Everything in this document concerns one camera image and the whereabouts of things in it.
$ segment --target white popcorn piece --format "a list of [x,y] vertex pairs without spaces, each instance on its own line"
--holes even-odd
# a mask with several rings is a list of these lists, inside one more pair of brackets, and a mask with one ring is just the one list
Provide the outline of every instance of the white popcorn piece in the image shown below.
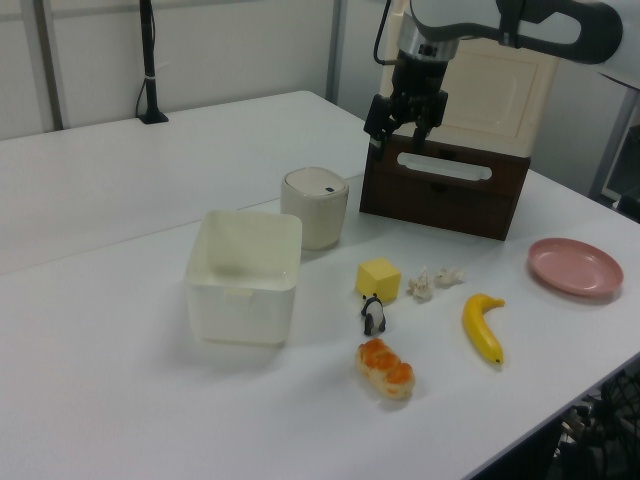
[[440,288],[449,288],[452,285],[464,282],[464,270],[459,268],[441,268],[436,272],[435,284]]
[[416,300],[431,300],[433,297],[433,287],[427,267],[422,269],[422,273],[417,278],[409,279],[409,288],[407,293],[413,295]]

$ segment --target black stand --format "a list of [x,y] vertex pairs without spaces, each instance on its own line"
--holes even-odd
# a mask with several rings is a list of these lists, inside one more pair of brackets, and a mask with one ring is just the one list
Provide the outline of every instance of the black stand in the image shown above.
[[156,94],[156,67],[153,60],[153,23],[151,0],[140,0],[140,26],[142,27],[142,53],[144,56],[145,88],[147,89],[147,112],[139,116],[142,123],[168,122],[167,116],[158,109]]

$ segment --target translucent plastic bin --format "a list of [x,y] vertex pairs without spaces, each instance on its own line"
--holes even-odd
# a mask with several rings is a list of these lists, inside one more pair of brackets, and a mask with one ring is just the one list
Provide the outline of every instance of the translucent plastic bin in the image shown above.
[[302,222],[293,215],[207,213],[185,274],[196,337],[283,343],[291,323],[301,243]]

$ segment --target white wall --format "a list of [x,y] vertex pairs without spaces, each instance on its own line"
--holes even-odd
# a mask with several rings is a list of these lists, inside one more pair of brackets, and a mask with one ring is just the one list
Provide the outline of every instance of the white wall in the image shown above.
[[632,125],[640,125],[640,102],[638,103],[638,107],[635,110],[635,117],[633,119]]
[[627,89],[583,65],[561,61],[531,168],[589,195]]
[[0,59],[0,140],[51,130],[35,17],[20,0],[0,2]]
[[[325,96],[333,1],[153,6],[165,113],[294,90]],[[144,78],[138,1],[53,0],[49,23],[65,127],[131,118]]]
[[[333,102],[366,118],[371,99],[380,90],[382,68],[373,60],[373,46],[385,0],[343,0],[338,27],[338,53]],[[380,42],[384,55],[386,32]]]

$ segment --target yellow sponge cube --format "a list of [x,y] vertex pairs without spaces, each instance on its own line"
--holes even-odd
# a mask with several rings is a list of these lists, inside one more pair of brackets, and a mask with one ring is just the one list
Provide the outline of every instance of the yellow sponge cube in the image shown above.
[[394,300],[400,288],[400,270],[386,258],[374,258],[358,265],[356,290],[370,297],[374,293],[382,302]]

